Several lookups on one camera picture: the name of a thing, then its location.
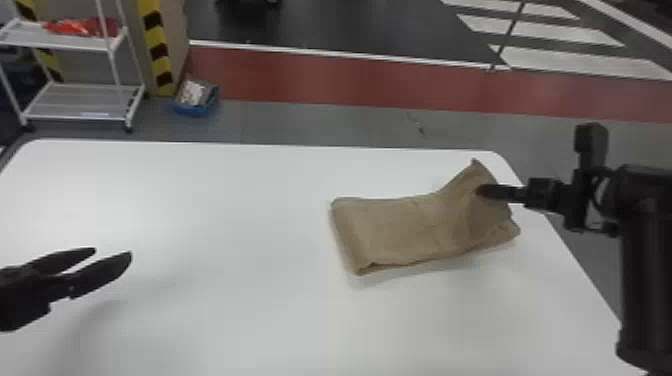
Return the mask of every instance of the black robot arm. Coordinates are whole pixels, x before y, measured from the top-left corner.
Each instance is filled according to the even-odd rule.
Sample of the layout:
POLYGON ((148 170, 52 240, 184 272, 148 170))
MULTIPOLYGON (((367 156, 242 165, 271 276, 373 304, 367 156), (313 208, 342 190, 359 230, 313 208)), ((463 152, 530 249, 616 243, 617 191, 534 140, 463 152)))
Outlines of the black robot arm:
POLYGON ((672 375, 672 171, 606 168, 608 137, 597 123, 576 127, 579 167, 569 184, 532 178, 525 187, 483 185, 478 194, 559 214, 570 231, 619 238, 623 318, 616 353, 651 375, 672 375), (603 218, 599 227, 586 224, 591 204, 603 218))

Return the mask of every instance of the red object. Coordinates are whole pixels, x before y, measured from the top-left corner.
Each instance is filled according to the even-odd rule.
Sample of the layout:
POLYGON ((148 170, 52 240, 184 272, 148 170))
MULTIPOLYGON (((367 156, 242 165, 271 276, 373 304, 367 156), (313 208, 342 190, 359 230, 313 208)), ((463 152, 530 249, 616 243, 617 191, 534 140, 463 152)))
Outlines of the red object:
MULTIPOLYGON (((114 38, 119 35, 119 21, 114 18, 105 19, 107 26, 107 35, 114 38)), ((98 17, 91 17, 81 20, 63 19, 58 21, 48 22, 44 28, 56 34, 76 35, 82 37, 99 37, 102 38, 103 28, 101 27, 100 19, 98 17)))
POLYGON ((56 34, 89 36, 89 30, 79 20, 64 19, 48 22, 44 28, 56 34))
MULTIPOLYGON (((119 35, 119 29, 120 29, 119 21, 117 21, 114 18, 106 18, 105 25, 107 26, 107 35, 110 38, 114 38, 117 35, 119 35)), ((101 27, 100 24, 100 18, 98 17, 87 18, 86 20, 84 20, 84 26, 92 36, 100 38, 104 36, 103 28, 101 27)))

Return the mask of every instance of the gray floor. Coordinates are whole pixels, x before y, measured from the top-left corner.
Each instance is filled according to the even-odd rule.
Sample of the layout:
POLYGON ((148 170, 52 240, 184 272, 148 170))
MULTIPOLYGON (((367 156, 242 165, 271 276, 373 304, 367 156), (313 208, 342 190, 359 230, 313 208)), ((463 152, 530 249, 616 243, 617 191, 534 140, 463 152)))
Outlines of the gray floor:
MULTIPOLYGON (((151 141, 341 145, 395 148, 485 149, 504 156, 522 180, 532 176, 568 179, 576 165, 572 151, 577 119, 521 115, 423 111, 332 105, 223 101, 208 118, 172 112, 165 99, 143 103, 136 132, 121 124, 37 123, 38 131, 0 157, 4 165, 20 145, 34 138, 73 137, 151 141)), ((663 124, 603 121, 611 131, 608 163, 672 167, 663 124)), ((614 311, 620 315, 618 243, 575 235, 553 224, 614 311)))

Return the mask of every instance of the beige cloth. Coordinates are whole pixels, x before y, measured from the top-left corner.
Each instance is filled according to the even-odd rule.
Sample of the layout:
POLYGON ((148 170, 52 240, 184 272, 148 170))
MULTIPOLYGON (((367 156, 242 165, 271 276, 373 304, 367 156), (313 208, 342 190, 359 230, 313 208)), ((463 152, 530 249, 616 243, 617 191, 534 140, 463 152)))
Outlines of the beige cloth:
POLYGON ((476 195, 496 183, 479 161, 439 191, 399 199, 338 198, 331 213, 354 272, 459 256, 520 234, 504 202, 476 195))

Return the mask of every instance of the red floor stripe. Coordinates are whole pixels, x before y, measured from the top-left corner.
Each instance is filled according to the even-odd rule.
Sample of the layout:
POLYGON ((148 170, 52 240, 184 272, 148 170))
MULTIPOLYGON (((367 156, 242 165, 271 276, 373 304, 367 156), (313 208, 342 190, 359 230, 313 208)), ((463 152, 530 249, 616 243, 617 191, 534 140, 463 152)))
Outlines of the red floor stripe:
POLYGON ((193 47, 223 99, 672 122, 672 83, 193 47))

